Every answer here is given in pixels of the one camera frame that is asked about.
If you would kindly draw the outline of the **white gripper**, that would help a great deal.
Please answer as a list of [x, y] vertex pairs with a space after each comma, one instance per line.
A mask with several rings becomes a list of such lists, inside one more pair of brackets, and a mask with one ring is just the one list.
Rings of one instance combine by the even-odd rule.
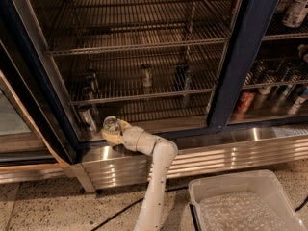
[[119, 145], [123, 142], [126, 149], [141, 152], [139, 140], [144, 130], [140, 127], [132, 126], [124, 120], [120, 121], [120, 129], [123, 132], [122, 136], [119, 131], [108, 130], [102, 130], [102, 136], [111, 145]]

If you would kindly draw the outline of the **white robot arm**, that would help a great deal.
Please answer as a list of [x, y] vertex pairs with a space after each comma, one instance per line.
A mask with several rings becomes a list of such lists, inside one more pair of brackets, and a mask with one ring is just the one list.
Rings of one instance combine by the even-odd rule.
[[167, 173], [178, 154], [177, 145], [115, 116], [104, 119], [101, 133], [111, 145], [122, 144], [152, 157], [152, 174], [134, 231], [160, 231]]

